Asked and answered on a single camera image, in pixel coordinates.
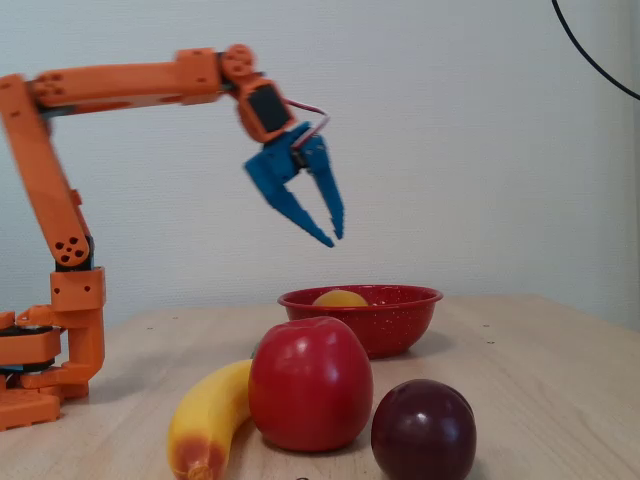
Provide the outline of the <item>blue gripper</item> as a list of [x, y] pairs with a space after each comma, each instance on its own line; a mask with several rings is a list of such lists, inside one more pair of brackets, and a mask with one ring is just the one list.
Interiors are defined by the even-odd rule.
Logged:
[[[309, 213], [300, 205], [286, 184], [300, 170], [294, 159], [293, 143], [311, 128], [309, 122], [285, 131], [263, 145], [262, 150], [250, 158], [244, 169], [263, 198], [299, 228], [323, 245], [333, 248], [334, 242], [318, 227]], [[329, 211], [335, 235], [344, 235], [344, 204], [331, 169], [328, 147], [321, 135], [311, 136], [301, 148], [306, 169], [313, 177]]]

